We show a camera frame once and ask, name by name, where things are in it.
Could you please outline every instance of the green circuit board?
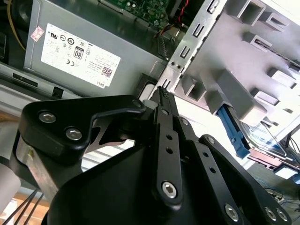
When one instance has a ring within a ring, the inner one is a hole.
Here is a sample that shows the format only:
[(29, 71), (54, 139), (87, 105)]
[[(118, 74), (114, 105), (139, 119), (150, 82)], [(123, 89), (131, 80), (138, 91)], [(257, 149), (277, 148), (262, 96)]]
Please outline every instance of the green circuit board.
[(169, 0), (107, 0), (115, 6), (163, 29), (168, 24), (166, 8)]

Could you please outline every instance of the red wire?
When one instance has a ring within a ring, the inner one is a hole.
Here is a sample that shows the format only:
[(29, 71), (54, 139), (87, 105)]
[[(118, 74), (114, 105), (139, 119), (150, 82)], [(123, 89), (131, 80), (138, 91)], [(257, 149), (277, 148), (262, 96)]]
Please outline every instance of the red wire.
[(189, 0), (186, 0), (186, 4), (184, 5), (184, 7), (182, 7), (181, 13), (180, 13), (180, 15), (179, 15), (179, 17), (178, 17), (178, 21), (179, 21), (180, 23), (182, 23), (182, 22), (181, 22), (181, 17), (182, 17), (182, 15), (183, 15), (184, 9), (188, 6), (188, 1), (189, 1)]

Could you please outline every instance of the hex bolt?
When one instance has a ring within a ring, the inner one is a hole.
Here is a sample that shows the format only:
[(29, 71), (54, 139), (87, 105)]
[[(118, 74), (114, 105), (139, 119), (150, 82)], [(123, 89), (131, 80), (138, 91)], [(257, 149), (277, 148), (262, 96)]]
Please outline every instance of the hex bolt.
[(175, 186), (168, 181), (163, 183), (162, 190), (169, 198), (175, 198), (177, 195)]
[(185, 125), (189, 125), (189, 122), (188, 122), (186, 119), (182, 119), (182, 122), (183, 122)]
[(282, 218), (284, 221), (287, 222), (287, 217), (286, 217), (286, 215), (285, 215), (280, 209), (278, 209), (278, 208), (277, 208), (277, 213), (278, 213), (278, 215), (280, 216), (280, 218)]
[(229, 216), (230, 219), (232, 219), (234, 222), (238, 222), (239, 215), (231, 205), (226, 203), (225, 204), (225, 211), (226, 211), (226, 214)]
[(264, 210), (266, 211), (268, 217), (271, 218), (271, 220), (276, 221), (275, 214), (268, 207), (265, 207)]
[(210, 143), (212, 143), (212, 144), (214, 144), (214, 143), (215, 143), (215, 140), (214, 140), (214, 139), (212, 139), (211, 137), (208, 137), (208, 138), (207, 138), (207, 140), (208, 140)]
[(38, 118), (44, 123), (54, 123), (56, 121), (56, 117), (51, 112), (42, 112)]
[(80, 130), (72, 127), (66, 131), (66, 136), (72, 141), (78, 141), (83, 135), (81, 134)]

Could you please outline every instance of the barcode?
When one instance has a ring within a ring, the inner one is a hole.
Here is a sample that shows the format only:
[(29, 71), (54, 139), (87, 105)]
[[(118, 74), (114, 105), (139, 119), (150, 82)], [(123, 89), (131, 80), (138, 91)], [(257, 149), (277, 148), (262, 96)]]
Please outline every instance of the barcode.
[(104, 75), (104, 76), (106, 76), (106, 77), (108, 77), (108, 78), (111, 77), (112, 72), (113, 72), (113, 71), (112, 71), (111, 69), (106, 68), (106, 67), (103, 67), (103, 69), (102, 69), (102, 75)]

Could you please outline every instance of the power supply label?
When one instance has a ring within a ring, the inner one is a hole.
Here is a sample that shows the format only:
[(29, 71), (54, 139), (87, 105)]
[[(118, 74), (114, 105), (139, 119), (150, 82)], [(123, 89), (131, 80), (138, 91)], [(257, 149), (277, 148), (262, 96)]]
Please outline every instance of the power supply label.
[(47, 25), (41, 61), (96, 86), (112, 82), (121, 58), (52, 24)]

